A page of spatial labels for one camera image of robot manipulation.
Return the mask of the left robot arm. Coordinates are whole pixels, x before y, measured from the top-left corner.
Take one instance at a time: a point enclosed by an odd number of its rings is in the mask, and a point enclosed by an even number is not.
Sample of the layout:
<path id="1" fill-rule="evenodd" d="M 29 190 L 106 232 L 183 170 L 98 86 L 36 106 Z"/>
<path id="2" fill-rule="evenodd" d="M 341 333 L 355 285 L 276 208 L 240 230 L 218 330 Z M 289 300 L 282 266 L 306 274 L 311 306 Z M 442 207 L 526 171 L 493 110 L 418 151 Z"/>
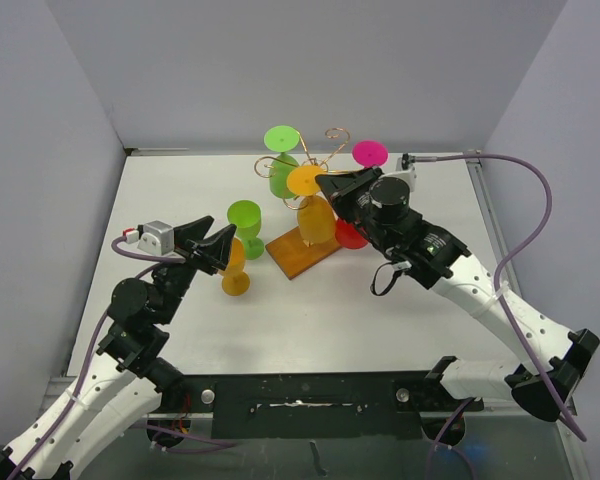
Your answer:
<path id="1" fill-rule="evenodd" d="M 170 411 L 182 373 L 161 358 L 169 324 L 199 272 L 226 270 L 236 226 L 215 234 L 213 217 L 172 227 L 160 221 L 123 231 L 112 249 L 149 267 L 121 280 L 98 320 L 78 376 L 22 434 L 0 446 L 0 479 L 77 479 L 135 422 Z"/>

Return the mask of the red wine glass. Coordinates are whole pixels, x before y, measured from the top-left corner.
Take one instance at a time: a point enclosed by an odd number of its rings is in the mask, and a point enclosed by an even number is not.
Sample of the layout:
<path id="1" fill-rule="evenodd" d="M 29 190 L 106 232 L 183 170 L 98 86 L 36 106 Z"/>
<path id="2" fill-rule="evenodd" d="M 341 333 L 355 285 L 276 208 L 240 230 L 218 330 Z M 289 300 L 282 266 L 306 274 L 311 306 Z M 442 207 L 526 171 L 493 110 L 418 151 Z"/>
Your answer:
<path id="1" fill-rule="evenodd" d="M 341 218 L 336 219 L 335 239 L 341 247 L 349 250 L 364 248 L 368 241 L 354 228 L 353 225 Z"/>

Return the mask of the orange wine glass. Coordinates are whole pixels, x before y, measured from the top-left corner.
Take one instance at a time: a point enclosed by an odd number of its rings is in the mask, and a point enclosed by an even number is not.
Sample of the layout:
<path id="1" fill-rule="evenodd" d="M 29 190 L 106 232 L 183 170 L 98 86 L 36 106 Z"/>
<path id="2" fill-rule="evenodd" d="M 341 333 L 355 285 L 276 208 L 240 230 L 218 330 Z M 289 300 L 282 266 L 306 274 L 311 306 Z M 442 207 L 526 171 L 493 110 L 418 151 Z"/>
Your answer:
<path id="1" fill-rule="evenodd" d="M 295 168 L 287 178 L 287 187 L 302 198 L 296 218 L 300 234 L 306 244 L 320 244 L 334 238 L 335 217 L 329 203 L 318 195 L 320 189 L 315 177 L 323 170 L 314 165 Z"/>
<path id="2" fill-rule="evenodd" d="M 225 294 L 240 296 L 250 287 L 250 277 L 245 272 L 246 253 L 242 242 L 238 238 L 232 240 L 229 263 L 225 270 L 220 271 L 222 276 L 221 287 Z"/>

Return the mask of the pink wine glass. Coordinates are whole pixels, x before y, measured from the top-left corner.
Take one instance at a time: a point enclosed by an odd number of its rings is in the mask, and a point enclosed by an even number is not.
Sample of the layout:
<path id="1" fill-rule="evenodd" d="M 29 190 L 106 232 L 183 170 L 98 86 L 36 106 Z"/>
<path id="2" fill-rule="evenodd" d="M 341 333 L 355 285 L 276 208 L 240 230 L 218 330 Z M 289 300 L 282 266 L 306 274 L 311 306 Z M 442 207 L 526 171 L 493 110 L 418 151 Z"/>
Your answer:
<path id="1" fill-rule="evenodd" d="M 356 143 L 351 154 L 355 162 L 365 168 L 382 166 L 389 158 L 387 148 L 374 140 L 363 140 Z"/>

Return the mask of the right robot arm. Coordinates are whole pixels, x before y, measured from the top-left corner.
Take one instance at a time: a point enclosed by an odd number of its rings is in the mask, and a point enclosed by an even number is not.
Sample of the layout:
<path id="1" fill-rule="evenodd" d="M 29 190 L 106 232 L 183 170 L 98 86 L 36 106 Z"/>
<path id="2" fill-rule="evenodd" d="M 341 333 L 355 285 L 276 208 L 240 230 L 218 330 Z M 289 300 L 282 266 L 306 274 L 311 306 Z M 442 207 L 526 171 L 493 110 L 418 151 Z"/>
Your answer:
<path id="1" fill-rule="evenodd" d="M 600 344 L 593 332 L 554 322 L 497 282 L 462 241 L 410 207 L 403 178 L 372 167 L 315 181 L 336 215 L 383 255 L 394 280 L 408 276 L 449 300 L 514 354 L 512 361 L 442 358 L 425 384 L 432 406 L 510 400 L 543 421 L 565 417 L 561 409 Z"/>

